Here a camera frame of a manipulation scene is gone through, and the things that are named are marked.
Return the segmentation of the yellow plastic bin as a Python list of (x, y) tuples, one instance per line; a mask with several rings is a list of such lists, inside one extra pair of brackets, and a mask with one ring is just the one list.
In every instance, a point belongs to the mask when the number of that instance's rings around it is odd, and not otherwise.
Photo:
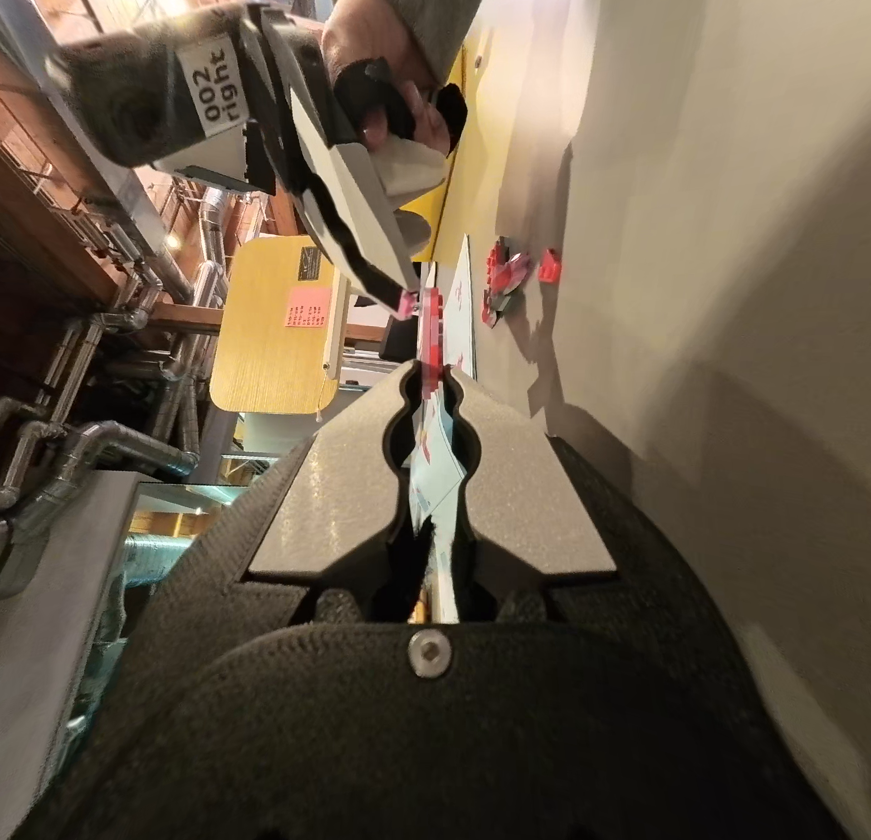
[[(466, 83), (469, 72), (468, 50), (468, 45), (463, 43), (460, 53), (455, 58), (449, 76), (449, 84), (454, 84), (458, 87), (458, 92), (461, 94), (464, 102), (466, 101)], [(424, 248), (412, 258), (412, 261), (416, 264), (431, 262), (433, 259), (454, 171), (457, 146), (458, 144), (455, 145), (454, 149), (447, 157), (448, 168), (443, 182), (436, 188), (433, 188), (430, 192), (402, 207), (402, 210), (419, 215), (428, 225), (430, 225), (430, 240), (426, 243)]]

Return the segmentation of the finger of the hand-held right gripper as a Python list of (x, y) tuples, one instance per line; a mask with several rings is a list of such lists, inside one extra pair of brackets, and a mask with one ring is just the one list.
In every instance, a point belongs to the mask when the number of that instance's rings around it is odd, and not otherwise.
[(447, 158), (397, 137), (389, 137), (374, 155), (357, 141), (328, 145), (308, 93), (291, 90), (289, 100), (302, 154), (311, 173), (328, 185), (345, 221), (362, 231), (364, 205), (380, 221), (394, 220), (414, 266), (412, 258), (430, 240), (430, 225), (419, 216), (399, 218), (398, 213), (406, 203), (443, 182)]
[(417, 291), (417, 274), (396, 222), (380, 221), (363, 207), (357, 232), (337, 210), (328, 185), (309, 174), (301, 192), (301, 215), (309, 234), (354, 290), (395, 312), (403, 290)]

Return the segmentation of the wooden book stand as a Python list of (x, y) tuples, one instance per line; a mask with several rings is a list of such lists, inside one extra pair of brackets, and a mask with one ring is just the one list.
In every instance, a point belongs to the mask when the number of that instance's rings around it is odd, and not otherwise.
[[(320, 329), (286, 328), (290, 291), (331, 289)], [(316, 415), (340, 385), (350, 282), (309, 236), (261, 236), (241, 247), (217, 339), (210, 395), (239, 413)]]

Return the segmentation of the pink red grey brick model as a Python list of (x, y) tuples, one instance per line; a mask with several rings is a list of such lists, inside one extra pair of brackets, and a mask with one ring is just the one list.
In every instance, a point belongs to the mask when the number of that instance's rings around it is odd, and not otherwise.
[(504, 236), (497, 237), (486, 260), (486, 281), (482, 296), (482, 322), (493, 329), (506, 311), (514, 292), (527, 280), (531, 256), (512, 251)]

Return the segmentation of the metal ventilation duct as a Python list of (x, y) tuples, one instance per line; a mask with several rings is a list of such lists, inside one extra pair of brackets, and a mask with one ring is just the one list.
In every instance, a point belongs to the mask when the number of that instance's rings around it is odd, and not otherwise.
[[(223, 218), (228, 191), (209, 188), (204, 193), (200, 207), (201, 243), (204, 253), (204, 261), (198, 272), (198, 286), (201, 287), (200, 295), (209, 301), (207, 290), (213, 289), (209, 281), (221, 278), (224, 266), (223, 251)], [(216, 241), (214, 250), (209, 246), (206, 236), (209, 227), (215, 231)], [(81, 347), (76, 356), (76, 362), (71, 369), (68, 380), (72, 380), (76, 386), (83, 377), (85, 370), (91, 364), (93, 353), (109, 329), (125, 330), (129, 325), (133, 329), (133, 321), (139, 316), (137, 312), (122, 312), (118, 314), (100, 313), (93, 317), (81, 338)], [(180, 345), (178, 353), (170, 360), (170, 368), (175, 366), (180, 374), (176, 377), (167, 369), (166, 381), (169, 386), (178, 386), (179, 394), (183, 391), (182, 382), (192, 377), (193, 369), (199, 366), (196, 360), (201, 339), (217, 336), (215, 331), (189, 332), (182, 336), (177, 344)], [(158, 436), (137, 432), (126, 425), (116, 421), (103, 421), (82, 425), (76, 430), (67, 431), (63, 423), (44, 423), (36, 421), (27, 424), (20, 436), (19, 445), (16, 448), (16, 457), (10, 463), (7, 477), (11, 483), (5, 482), (2, 486), (2, 503), (6, 504), (10, 497), (17, 501), (20, 497), (21, 481), (26, 473), (26, 466), (33, 455), (33, 449), (40, 438), (45, 436), (49, 439), (61, 438), (65, 440), (64, 454), (57, 462), (57, 470), (54, 476), (49, 478), (35, 495), (22, 506), (14, 508), (11, 504), (2, 507), (8, 516), (2, 517), (2, 600), (18, 595), (24, 591), (33, 579), (39, 562), (44, 553), (45, 542), (41, 537), (50, 528), (60, 513), (76, 497), (87, 475), (105, 451), (114, 451), (123, 454), (127, 459), (138, 464), (154, 466), (167, 473), (176, 476), (190, 475), (194, 466), (199, 462), (199, 447), (194, 443), (198, 440), (197, 432), (185, 434), (182, 440), (190, 441), (188, 446), (182, 449), (170, 446), (161, 440), (162, 430), (158, 428), (159, 419), (156, 419), (154, 429)]]

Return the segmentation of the open instruction booklet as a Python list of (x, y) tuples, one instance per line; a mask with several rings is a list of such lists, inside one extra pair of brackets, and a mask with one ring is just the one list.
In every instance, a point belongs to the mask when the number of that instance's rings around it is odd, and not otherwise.
[[(442, 368), (475, 370), (474, 293), (471, 280), (470, 239), (463, 237), (453, 275), (436, 271), (430, 264), (427, 283), (442, 297)], [(455, 538), (459, 489), (465, 468), (453, 453), (454, 421), (445, 377), (422, 400), (418, 411), (416, 446), (410, 455), (409, 505), (415, 530), (432, 527), (432, 544), (423, 588), (430, 619), (456, 623), (452, 576), (452, 546)]]

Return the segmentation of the pink plate brick assembly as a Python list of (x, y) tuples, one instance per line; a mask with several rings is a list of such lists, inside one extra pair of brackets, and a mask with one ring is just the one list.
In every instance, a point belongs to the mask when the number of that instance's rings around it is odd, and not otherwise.
[(437, 392), (444, 370), (443, 298), (437, 287), (421, 291), (418, 322), (418, 361), (421, 365), (421, 401)]

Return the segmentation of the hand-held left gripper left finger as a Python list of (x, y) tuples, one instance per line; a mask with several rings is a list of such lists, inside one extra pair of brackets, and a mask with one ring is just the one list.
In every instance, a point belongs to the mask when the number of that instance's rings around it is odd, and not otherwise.
[(389, 582), (421, 560), (409, 507), (421, 364), (403, 363), (328, 421), (249, 564), (265, 582)]

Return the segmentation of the pink sticky note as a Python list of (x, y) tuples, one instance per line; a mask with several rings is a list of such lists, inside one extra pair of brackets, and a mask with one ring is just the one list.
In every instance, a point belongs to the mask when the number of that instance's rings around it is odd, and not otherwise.
[(331, 289), (295, 287), (290, 291), (284, 326), (291, 329), (321, 329), (328, 322)]

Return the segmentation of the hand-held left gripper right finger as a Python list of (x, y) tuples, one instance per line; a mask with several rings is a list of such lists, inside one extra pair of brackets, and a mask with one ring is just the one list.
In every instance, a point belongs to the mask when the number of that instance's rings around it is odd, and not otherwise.
[(550, 440), (464, 371), (445, 371), (462, 465), (451, 549), (459, 592), (536, 592), (611, 578), (617, 565)]

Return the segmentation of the person's right hand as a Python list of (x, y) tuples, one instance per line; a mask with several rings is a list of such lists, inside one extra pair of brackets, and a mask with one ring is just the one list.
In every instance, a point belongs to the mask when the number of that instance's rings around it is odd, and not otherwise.
[(331, 83), (355, 62), (384, 59), (415, 118), (414, 140), (448, 156), (447, 124), (429, 101), (436, 78), (387, 0), (336, 0), (322, 28), (321, 53)]

